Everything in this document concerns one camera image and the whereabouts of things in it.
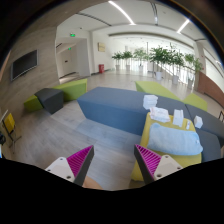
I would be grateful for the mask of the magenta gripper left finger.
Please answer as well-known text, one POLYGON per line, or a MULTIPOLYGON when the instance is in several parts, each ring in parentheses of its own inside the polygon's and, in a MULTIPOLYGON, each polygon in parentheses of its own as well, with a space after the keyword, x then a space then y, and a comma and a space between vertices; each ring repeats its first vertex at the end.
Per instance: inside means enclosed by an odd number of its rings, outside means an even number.
POLYGON ((68 158, 57 158, 46 168, 46 171, 82 186, 93 157, 94 146, 90 145, 68 158))

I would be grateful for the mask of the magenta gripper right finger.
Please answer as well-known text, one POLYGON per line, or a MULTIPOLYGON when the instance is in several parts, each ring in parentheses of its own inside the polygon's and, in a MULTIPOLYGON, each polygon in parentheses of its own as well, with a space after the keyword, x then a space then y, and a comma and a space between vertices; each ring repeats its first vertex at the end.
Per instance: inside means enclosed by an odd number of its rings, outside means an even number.
POLYGON ((182 166, 171 156, 160 156, 152 150, 144 148, 138 144, 134 146, 134 155, 140 167, 145 184, 160 180, 161 178, 182 169, 182 166))

